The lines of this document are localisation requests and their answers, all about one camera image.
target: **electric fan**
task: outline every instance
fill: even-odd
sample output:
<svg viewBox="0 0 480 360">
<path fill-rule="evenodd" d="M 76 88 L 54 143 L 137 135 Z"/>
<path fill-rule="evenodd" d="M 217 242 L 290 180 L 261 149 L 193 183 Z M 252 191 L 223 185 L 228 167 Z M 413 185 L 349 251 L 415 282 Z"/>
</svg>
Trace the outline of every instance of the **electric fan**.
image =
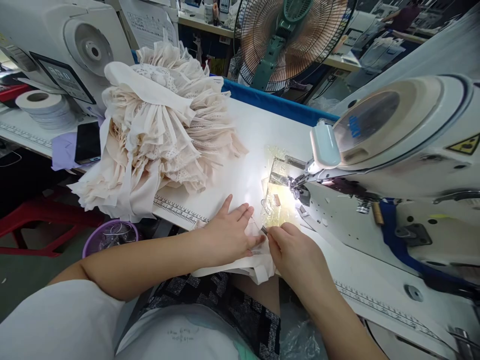
<svg viewBox="0 0 480 360">
<path fill-rule="evenodd" d="M 239 76 L 266 92 L 288 87 L 293 78 L 301 81 L 301 73 L 314 62 L 320 66 L 341 38 L 357 2 L 240 1 L 233 39 L 240 39 L 234 55 Z"/>
</svg>

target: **smartphone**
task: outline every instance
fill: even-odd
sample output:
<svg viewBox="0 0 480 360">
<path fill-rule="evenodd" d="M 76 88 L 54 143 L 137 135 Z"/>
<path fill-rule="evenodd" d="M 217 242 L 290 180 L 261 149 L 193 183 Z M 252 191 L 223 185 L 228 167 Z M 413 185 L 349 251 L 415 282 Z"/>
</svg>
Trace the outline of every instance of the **smartphone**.
<svg viewBox="0 0 480 360">
<path fill-rule="evenodd" d="M 75 162 L 89 164 L 100 160 L 100 127 L 97 121 L 77 126 Z"/>
</svg>

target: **white tape roll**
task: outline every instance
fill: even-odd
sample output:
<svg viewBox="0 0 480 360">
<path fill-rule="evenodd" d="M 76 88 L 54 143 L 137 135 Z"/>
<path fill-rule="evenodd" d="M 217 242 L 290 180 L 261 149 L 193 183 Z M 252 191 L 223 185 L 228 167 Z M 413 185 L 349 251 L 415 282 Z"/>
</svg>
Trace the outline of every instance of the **white tape roll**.
<svg viewBox="0 0 480 360">
<path fill-rule="evenodd" d="M 45 130 L 65 131 L 77 124 L 67 99 L 59 94 L 42 90 L 28 91 L 17 97 L 15 104 Z"/>
</svg>

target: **hand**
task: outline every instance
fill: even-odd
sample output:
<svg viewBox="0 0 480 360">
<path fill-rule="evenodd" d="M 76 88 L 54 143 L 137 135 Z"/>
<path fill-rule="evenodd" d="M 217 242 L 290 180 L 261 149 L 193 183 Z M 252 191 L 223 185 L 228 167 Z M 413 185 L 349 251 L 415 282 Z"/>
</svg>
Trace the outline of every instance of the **hand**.
<svg viewBox="0 0 480 360">
<path fill-rule="evenodd" d="M 305 307 L 319 291 L 335 288 L 324 254 L 310 237 L 289 222 L 267 231 L 273 262 Z"/>
<path fill-rule="evenodd" d="M 233 263 L 235 260 L 253 256 L 251 248 L 265 240 L 265 236 L 247 236 L 245 228 L 254 213 L 248 203 L 240 205 L 229 213 L 230 194 L 221 209 L 202 229 L 198 229 L 201 251 L 206 267 L 216 267 Z"/>
</svg>

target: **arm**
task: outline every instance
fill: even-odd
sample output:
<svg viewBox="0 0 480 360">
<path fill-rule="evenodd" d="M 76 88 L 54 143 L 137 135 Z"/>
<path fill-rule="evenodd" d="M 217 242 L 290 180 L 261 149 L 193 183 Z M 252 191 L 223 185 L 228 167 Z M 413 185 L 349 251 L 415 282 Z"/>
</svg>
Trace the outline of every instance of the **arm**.
<svg viewBox="0 0 480 360">
<path fill-rule="evenodd" d="M 271 256 L 321 332 L 332 360 L 387 360 L 337 291 L 319 246 L 286 222 L 268 229 Z"/>
<path fill-rule="evenodd" d="M 254 208 L 245 203 L 229 214 L 231 201 L 230 195 L 205 228 L 102 250 L 74 263 L 49 285 L 90 280 L 111 297 L 129 301 L 164 280 L 251 256 L 249 249 L 264 239 L 245 235 Z"/>
<path fill-rule="evenodd" d="M 401 11 L 402 11 L 402 10 L 398 10 L 398 11 L 396 11 L 396 12 L 394 12 L 394 13 L 391 13 L 391 14 L 388 15 L 388 16 L 385 16 L 385 17 L 381 20 L 381 22 L 382 22 L 382 23 L 387 23 L 387 22 L 389 22 L 389 21 L 392 20 L 393 18 L 396 18 L 396 17 L 400 14 Z"/>
</svg>

